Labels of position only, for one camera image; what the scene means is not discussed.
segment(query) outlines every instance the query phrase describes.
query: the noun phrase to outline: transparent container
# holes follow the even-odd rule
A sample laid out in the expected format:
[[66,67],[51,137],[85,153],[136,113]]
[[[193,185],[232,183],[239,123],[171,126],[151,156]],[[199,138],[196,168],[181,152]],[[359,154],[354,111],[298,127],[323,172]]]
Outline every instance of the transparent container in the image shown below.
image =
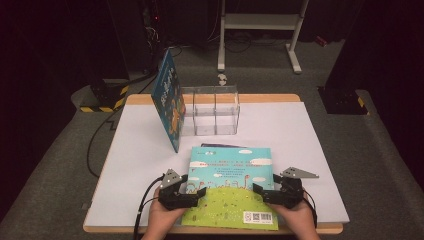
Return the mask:
[[182,87],[183,136],[234,135],[240,104],[236,86]]

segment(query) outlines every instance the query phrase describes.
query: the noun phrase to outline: standing book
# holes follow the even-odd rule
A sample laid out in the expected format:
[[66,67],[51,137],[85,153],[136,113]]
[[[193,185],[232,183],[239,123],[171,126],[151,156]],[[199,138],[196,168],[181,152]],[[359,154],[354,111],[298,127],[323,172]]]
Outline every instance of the standing book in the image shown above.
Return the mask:
[[175,152],[178,152],[181,129],[184,124],[185,105],[174,60],[169,49],[163,58],[151,96],[166,134]]
[[253,192],[253,183],[274,189],[269,148],[193,147],[186,192],[207,191],[182,224],[278,230],[277,215]]

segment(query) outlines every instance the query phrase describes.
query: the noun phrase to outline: hand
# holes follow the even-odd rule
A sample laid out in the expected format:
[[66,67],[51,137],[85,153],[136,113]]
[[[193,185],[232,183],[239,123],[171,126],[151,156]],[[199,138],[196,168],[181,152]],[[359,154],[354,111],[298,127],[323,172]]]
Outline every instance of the hand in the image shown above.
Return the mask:
[[315,230],[312,211],[306,202],[301,201],[292,209],[277,204],[268,204],[268,206],[284,218],[287,227],[293,231],[299,240],[319,239]]
[[150,205],[149,223],[142,240],[161,240],[188,208],[179,208],[172,211],[166,209],[159,201],[159,188],[156,188],[154,200]]

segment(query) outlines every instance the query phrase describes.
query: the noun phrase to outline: wooden table edge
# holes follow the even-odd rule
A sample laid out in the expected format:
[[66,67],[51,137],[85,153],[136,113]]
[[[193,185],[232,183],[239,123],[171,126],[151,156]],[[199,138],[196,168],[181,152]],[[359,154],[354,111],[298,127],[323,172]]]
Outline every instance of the wooden table edge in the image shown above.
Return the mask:
[[[300,97],[293,93],[271,93],[271,94],[239,94],[240,103],[262,103],[262,102],[300,102]],[[132,94],[128,96],[126,105],[153,104],[150,94]]]
[[[133,233],[133,227],[90,227],[83,226],[84,231],[89,233]],[[146,227],[139,227],[139,232],[144,233]],[[318,223],[318,234],[335,235],[343,232],[342,223]],[[256,230],[256,229],[234,229],[234,228],[213,228],[213,227],[193,227],[193,226],[174,226],[169,234],[239,234],[239,235],[288,235],[293,234],[286,226],[279,226],[276,231]]]

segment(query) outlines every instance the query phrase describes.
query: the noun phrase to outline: white tabletop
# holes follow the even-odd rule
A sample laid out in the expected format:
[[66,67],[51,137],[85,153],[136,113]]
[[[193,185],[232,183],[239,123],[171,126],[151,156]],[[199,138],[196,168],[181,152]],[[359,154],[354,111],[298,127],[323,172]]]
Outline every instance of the white tabletop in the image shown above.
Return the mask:
[[[186,174],[191,148],[202,143],[270,147],[275,174],[296,167],[320,176],[302,180],[317,205],[318,223],[349,222],[303,102],[240,103],[236,135],[183,136],[178,153],[173,150],[153,105],[126,105],[84,229],[132,232],[146,188],[169,168]],[[153,196],[154,188],[147,199]],[[140,226],[147,225],[149,205],[145,209]],[[184,228],[177,223],[174,230],[184,232]]]

